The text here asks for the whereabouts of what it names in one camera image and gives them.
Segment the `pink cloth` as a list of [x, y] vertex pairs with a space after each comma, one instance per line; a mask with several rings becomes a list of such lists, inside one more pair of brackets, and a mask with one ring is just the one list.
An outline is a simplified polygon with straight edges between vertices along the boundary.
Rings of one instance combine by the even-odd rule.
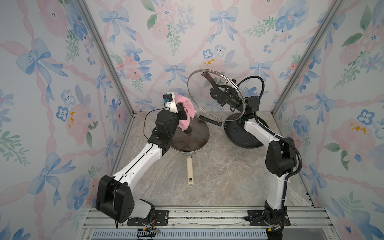
[[187, 119], [186, 120], [180, 120], [179, 122], [179, 128], [182, 130], [182, 131], [185, 131], [188, 129], [188, 127], [190, 126], [190, 121], [191, 119], [194, 119], [195, 118], [195, 107], [193, 105], [193, 103], [191, 102], [191, 100], [187, 97], [184, 97], [182, 95], [179, 95], [178, 93], [174, 92], [175, 94], [175, 101], [176, 103], [182, 103], [183, 104], [183, 107], [184, 107], [184, 110], [187, 114]]

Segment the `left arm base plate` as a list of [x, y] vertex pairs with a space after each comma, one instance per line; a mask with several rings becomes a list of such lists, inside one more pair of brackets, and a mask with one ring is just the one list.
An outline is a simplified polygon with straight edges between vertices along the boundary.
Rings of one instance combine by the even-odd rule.
[[144, 219], [141, 218], [129, 218], [127, 225], [128, 226], [158, 226], [166, 227], [169, 221], [169, 210], [151, 210], [148, 216]]

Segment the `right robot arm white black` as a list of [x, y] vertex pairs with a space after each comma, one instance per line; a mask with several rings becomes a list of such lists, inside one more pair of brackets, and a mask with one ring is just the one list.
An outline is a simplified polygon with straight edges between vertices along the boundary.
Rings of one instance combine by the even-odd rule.
[[228, 85], [213, 84], [211, 97], [222, 107], [229, 105], [231, 111], [225, 123], [227, 137], [237, 146], [254, 149], [266, 147], [265, 165], [270, 173], [270, 190], [265, 201], [262, 217], [245, 217], [246, 221], [264, 221], [267, 225], [281, 231], [286, 221], [286, 194], [288, 180], [298, 173], [302, 160], [294, 141], [283, 138], [270, 130], [258, 118], [262, 95], [243, 97], [235, 88]]

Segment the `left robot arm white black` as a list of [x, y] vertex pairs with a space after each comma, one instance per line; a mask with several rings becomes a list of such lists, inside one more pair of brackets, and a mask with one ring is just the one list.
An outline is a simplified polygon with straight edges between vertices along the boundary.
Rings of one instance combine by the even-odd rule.
[[129, 218], [152, 223], [156, 207], [143, 199], [135, 200], [132, 190], [149, 168], [170, 149], [180, 121], [187, 119], [183, 103], [166, 103], [157, 114], [156, 127], [140, 153], [113, 176], [101, 178], [96, 209], [122, 224]]

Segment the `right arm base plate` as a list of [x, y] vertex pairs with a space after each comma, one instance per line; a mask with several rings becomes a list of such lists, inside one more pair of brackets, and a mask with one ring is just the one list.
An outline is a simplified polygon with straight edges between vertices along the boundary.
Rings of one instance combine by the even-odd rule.
[[278, 216], [277, 219], [273, 221], [273, 223], [268, 223], [264, 214], [264, 210], [248, 210], [247, 214], [248, 215], [244, 217], [244, 220], [250, 222], [250, 225], [253, 227], [276, 227], [281, 224], [282, 220], [282, 218]]

